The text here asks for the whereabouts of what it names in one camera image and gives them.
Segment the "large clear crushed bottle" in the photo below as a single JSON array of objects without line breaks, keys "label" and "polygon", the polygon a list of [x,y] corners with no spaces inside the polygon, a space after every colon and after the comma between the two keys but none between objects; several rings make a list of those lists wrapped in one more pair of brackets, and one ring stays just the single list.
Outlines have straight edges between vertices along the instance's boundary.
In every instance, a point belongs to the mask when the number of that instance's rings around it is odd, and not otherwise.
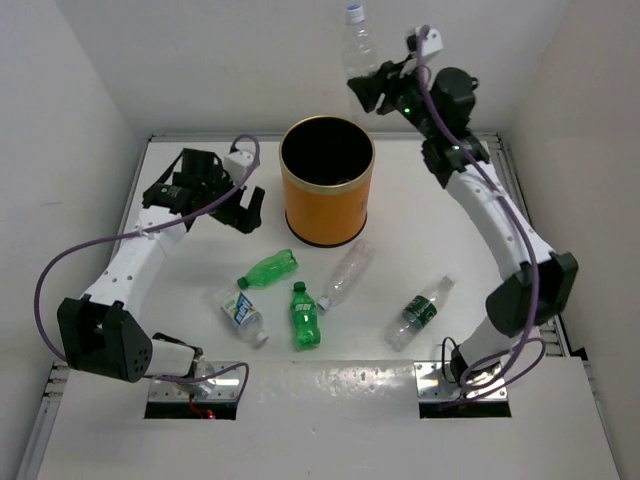
[{"label": "large clear crushed bottle", "polygon": [[[347,80],[367,76],[379,69],[378,55],[365,21],[365,11],[360,1],[350,1],[345,10],[345,27],[341,50]],[[375,113],[366,113],[356,94],[347,88],[353,121],[366,130],[379,123]]]}]

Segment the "green bottle sideways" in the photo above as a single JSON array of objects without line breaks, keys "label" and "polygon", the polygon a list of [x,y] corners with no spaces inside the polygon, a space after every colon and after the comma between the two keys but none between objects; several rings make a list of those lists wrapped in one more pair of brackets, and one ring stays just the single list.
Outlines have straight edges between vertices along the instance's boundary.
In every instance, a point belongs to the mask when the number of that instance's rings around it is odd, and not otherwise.
[{"label": "green bottle sideways", "polygon": [[237,279],[241,290],[266,288],[294,273],[298,262],[291,249],[277,253],[259,261],[244,276]]}]

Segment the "clear bottle dark green label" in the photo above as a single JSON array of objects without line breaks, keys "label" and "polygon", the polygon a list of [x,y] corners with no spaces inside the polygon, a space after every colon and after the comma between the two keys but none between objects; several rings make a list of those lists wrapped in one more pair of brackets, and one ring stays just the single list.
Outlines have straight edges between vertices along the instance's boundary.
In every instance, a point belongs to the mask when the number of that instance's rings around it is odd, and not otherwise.
[{"label": "clear bottle dark green label", "polygon": [[403,351],[446,305],[456,278],[447,274],[416,294],[401,312],[391,320],[384,340],[397,352]]}]

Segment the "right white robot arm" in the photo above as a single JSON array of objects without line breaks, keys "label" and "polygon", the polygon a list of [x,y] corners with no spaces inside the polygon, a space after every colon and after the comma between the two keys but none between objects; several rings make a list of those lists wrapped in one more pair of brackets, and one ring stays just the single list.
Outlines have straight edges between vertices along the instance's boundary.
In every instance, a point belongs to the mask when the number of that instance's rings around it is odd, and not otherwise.
[{"label": "right white robot arm", "polygon": [[467,125],[475,105],[476,78],[447,67],[428,81],[427,68],[403,71],[388,61],[375,72],[348,80],[362,109],[400,113],[424,137],[429,172],[464,209],[497,263],[502,279],[486,299],[486,316],[452,352],[456,382],[517,355],[536,326],[560,315],[568,302],[578,262],[558,253],[529,225],[500,186],[487,150]]}]

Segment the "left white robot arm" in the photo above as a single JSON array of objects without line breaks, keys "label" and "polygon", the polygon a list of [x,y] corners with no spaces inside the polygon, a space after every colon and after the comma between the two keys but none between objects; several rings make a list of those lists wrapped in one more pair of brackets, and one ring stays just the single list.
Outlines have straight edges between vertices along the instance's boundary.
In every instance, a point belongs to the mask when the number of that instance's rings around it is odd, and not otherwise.
[{"label": "left white robot arm", "polygon": [[77,299],[65,299],[57,320],[67,364],[78,371],[135,383],[168,378],[193,383],[202,356],[196,346],[149,335],[138,322],[144,298],[171,250],[203,215],[249,234],[261,224],[265,192],[241,204],[259,153],[232,146],[223,157],[185,148],[142,195],[131,232],[99,278]]}]

